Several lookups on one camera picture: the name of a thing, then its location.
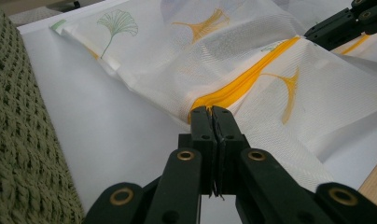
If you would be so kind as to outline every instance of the clamp jaw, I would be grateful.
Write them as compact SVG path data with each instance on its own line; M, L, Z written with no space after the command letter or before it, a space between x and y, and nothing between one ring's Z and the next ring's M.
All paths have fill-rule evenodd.
M202 106L190 118L191 134L179 135L161 177L106 189L84 223L196 224L202 194L236 195L244 224L377 223L377 206L354 189L300 187L270 153L250 148L229 110Z
M377 33L377 0L354 0L352 8L318 23L305 33L308 40L327 50L335 49L362 33Z

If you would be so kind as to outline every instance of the white fabric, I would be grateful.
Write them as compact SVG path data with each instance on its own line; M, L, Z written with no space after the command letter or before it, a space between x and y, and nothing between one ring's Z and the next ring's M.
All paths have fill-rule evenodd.
M323 11L335 13L329 6L345 1L323 1L333 2L328 7L316 2L135 0L52 28L81 42L109 75L187 123L198 98L231 84L287 39L325 19ZM270 151L299 184L314 190L332 179L316 157L319 139L377 111L377 73L303 38L260 73L229 109L252 147ZM293 76L294 104L283 121L290 93L282 77Z

